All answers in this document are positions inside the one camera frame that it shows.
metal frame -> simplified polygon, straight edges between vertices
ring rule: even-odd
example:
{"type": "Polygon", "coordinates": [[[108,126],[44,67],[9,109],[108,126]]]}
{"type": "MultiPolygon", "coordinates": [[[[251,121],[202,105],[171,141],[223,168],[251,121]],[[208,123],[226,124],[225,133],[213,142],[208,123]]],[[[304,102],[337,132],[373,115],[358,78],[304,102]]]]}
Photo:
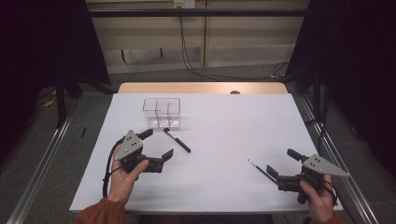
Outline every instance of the metal frame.
{"type": "MultiPolygon", "coordinates": [[[[309,99],[306,96],[301,97],[301,102],[304,106],[305,112],[310,119],[314,119],[314,106],[311,104],[309,99]]],[[[314,123],[315,130],[317,131],[318,136],[320,136],[321,130],[323,130],[323,124],[321,122],[314,123]]],[[[333,143],[332,139],[330,138],[329,134],[326,130],[323,131],[322,134],[322,143],[326,152],[329,154],[332,163],[336,164],[341,169],[348,171],[346,164],[344,163],[343,159],[341,158],[340,153],[338,152],[335,144],[333,143]]],[[[359,188],[358,184],[355,182],[355,179],[351,175],[349,178],[341,178],[346,190],[348,191],[352,202],[355,204],[358,212],[361,214],[361,218],[363,219],[364,223],[367,224],[374,224],[378,223],[378,220],[375,217],[373,210],[370,207],[370,204],[367,202],[366,198],[364,197],[361,189],[359,188]]]]}

clear plastic container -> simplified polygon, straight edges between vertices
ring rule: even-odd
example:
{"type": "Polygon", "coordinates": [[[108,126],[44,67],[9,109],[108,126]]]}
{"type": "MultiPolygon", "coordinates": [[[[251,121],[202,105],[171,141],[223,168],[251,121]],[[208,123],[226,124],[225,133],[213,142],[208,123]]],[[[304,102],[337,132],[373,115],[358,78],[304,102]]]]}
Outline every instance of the clear plastic container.
{"type": "Polygon", "coordinates": [[[151,129],[181,126],[178,98],[147,98],[143,104],[143,112],[151,129]]]}

gray floor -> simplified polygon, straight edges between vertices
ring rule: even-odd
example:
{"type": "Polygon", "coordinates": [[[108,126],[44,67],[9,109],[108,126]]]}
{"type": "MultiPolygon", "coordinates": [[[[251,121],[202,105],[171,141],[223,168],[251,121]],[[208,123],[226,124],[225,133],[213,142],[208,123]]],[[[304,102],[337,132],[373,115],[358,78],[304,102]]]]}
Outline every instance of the gray floor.
{"type": "MultiPolygon", "coordinates": [[[[243,81],[236,77],[255,78],[254,81],[276,81],[275,78],[264,78],[274,73],[272,65],[228,66],[196,69],[200,74],[217,75],[220,81],[243,81]]],[[[132,74],[117,74],[111,76],[112,85],[116,90],[125,81],[213,81],[207,77],[194,75],[187,69],[162,70],[157,72],[140,72],[132,74]]],[[[84,90],[82,98],[75,100],[66,97],[68,108],[77,105],[75,112],[60,143],[49,163],[49,169],[44,173],[42,184],[34,195],[31,204],[26,204],[30,209],[22,217],[24,223],[73,223],[75,214],[68,211],[77,190],[85,166],[91,156],[93,146],[101,129],[106,111],[111,102],[111,95],[105,95],[96,89],[81,84],[84,90]]],[[[294,83],[287,84],[288,91],[293,93],[296,104],[302,112],[304,120],[309,120],[305,114],[300,98],[294,90],[294,83]]],[[[3,165],[0,177],[0,223],[7,222],[18,200],[24,193],[31,180],[35,168],[46,153],[47,146],[55,132],[57,123],[57,108],[55,105],[37,107],[31,125],[15,146],[13,152],[3,165]]],[[[368,204],[373,209],[378,223],[394,223],[396,219],[396,182],[388,172],[378,163],[371,154],[363,139],[354,135],[351,124],[341,111],[332,102],[327,116],[326,130],[332,137],[350,173],[358,183],[368,204]]],[[[313,141],[318,141],[318,135],[313,130],[313,125],[308,124],[313,141]]],[[[353,201],[338,181],[339,194],[343,200],[346,211],[341,216],[349,223],[364,223],[353,201]]],[[[307,214],[274,214],[275,224],[302,223],[307,214]]],[[[198,223],[198,217],[183,217],[186,222],[198,223]]],[[[228,223],[265,223],[261,216],[248,217],[222,217],[214,218],[212,223],[227,220],[228,223]]]]}

cable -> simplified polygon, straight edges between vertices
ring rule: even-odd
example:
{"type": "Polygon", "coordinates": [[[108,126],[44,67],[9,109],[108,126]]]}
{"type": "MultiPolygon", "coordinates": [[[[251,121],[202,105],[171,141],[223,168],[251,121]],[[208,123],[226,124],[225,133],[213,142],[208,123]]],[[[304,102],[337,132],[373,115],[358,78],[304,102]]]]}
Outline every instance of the cable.
{"type": "Polygon", "coordinates": [[[285,64],[288,64],[289,62],[285,62],[285,63],[277,63],[276,65],[274,65],[274,69],[273,69],[273,76],[274,76],[274,82],[276,81],[276,73],[283,67],[283,66],[285,66],[285,64]]]}
{"type": "Polygon", "coordinates": [[[110,172],[110,163],[111,163],[111,159],[113,158],[113,153],[114,150],[116,150],[116,147],[121,144],[123,142],[125,137],[122,137],[119,141],[116,142],[116,144],[114,145],[113,148],[111,148],[110,154],[108,155],[108,160],[107,160],[107,166],[106,166],[106,173],[105,173],[105,178],[103,179],[103,197],[107,197],[107,187],[108,187],[108,181],[111,177],[111,174],[113,174],[113,172],[115,172],[116,170],[120,169],[121,167],[113,170],[110,172]]]}
{"type": "Polygon", "coordinates": [[[286,222],[288,222],[288,224],[290,224],[289,223],[289,219],[286,217],[286,215],[285,214],[282,214],[283,215],[283,217],[286,219],[286,222]]]}
{"type": "MultiPolygon", "coordinates": [[[[260,80],[265,80],[267,78],[271,78],[272,77],[272,76],[267,76],[267,77],[249,78],[249,77],[230,77],[230,76],[224,76],[224,75],[212,75],[212,74],[203,75],[203,74],[200,74],[199,72],[197,72],[193,68],[193,66],[191,65],[191,62],[190,62],[189,54],[187,52],[186,40],[185,40],[185,37],[184,37],[184,25],[183,25],[182,17],[179,17],[179,23],[180,23],[180,36],[181,36],[181,53],[182,53],[182,56],[183,56],[184,66],[192,74],[194,74],[196,76],[200,76],[200,77],[206,77],[206,78],[212,79],[212,80],[217,81],[217,82],[220,82],[220,80],[215,79],[213,77],[227,77],[227,78],[235,78],[235,79],[249,80],[249,81],[260,81],[260,80]]],[[[276,71],[275,71],[275,68],[274,68],[274,74],[277,73],[286,63],[277,63],[275,66],[278,66],[280,64],[282,64],[282,66],[280,66],[276,71]]]]}

wire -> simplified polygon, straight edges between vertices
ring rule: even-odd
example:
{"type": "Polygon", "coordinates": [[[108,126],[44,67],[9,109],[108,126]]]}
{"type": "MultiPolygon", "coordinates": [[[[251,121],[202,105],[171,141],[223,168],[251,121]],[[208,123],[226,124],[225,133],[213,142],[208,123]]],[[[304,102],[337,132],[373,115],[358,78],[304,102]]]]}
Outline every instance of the wire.
{"type": "Polygon", "coordinates": [[[116,170],[120,169],[120,167],[119,167],[119,168],[113,170],[112,172],[110,172],[110,163],[111,163],[111,159],[113,158],[114,150],[116,150],[116,147],[117,147],[119,144],[121,144],[121,143],[123,142],[124,138],[125,138],[125,137],[122,137],[119,141],[116,142],[116,144],[114,145],[114,147],[111,148],[110,154],[108,155],[107,166],[106,166],[106,173],[105,173],[105,178],[103,178],[103,188],[102,188],[102,190],[103,190],[103,192],[102,192],[102,193],[103,193],[103,197],[105,197],[105,198],[107,197],[108,181],[109,181],[109,179],[110,179],[110,177],[111,177],[111,174],[113,174],[113,172],[115,172],[116,170]]]}
{"type": "Polygon", "coordinates": [[[290,224],[289,223],[289,219],[286,217],[286,215],[285,214],[282,214],[283,215],[283,217],[286,219],[286,222],[288,222],[288,224],[290,224]]]}
{"type": "Polygon", "coordinates": [[[123,167],[123,166],[120,166],[120,167],[114,169],[114,170],[110,173],[110,175],[112,175],[114,172],[118,171],[118,170],[119,170],[120,168],[122,168],[122,167],[123,167]]]}
{"type": "MultiPolygon", "coordinates": [[[[190,62],[189,54],[187,52],[186,40],[185,40],[185,37],[184,37],[184,25],[183,25],[183,18],[182,17],[179,17],[179,23],[180,23],[181,53],[183,55],[183,63],[184,63],[184,66],[187,68],[187,70],[189,72],[191,72],[192,74],[194,74],[196,76],[200,76],[200,77],[206,77],[206,78],[212,79],[212,80],[217,81],[217,82],[220,82],[220,80],[215,79],[214,77],[227,77],[227,78],[235,78],[235,79],[249,80],[249,81],[261,81],[261,80],[265,80],[265,79],[268,79],[268,78],[272,77],[272,76],[267,76],[267,77],[249,78],[249,77],[230,77],[230,76],[214,75],[214,74],[205,74],[205,75],[204,74],[200,74],[199,72],[197,72],[193,68],[193,66],[191,65],[191,62],[190,62]]],[[[280,65],[280,64],[282,64],[282,65],[276,71],[275,71],[275,67],[274,67],[274,74],[277,73],[287,63],[289,63],[289,62],[277,63],[275,65],[275,67],[280,65]]]]}
{"type": "Polygon", "coordinates": [[[285,62],[285,63],[277,63],[276,65],[274,65],[274,69],[273,69],[273,76],[275,77],[275,79],[274,79],[274,81],[276,81],[276,73],[283,67],[283,66],[285,66],[285,64],[288,64],[289,62],[285,62]]]}

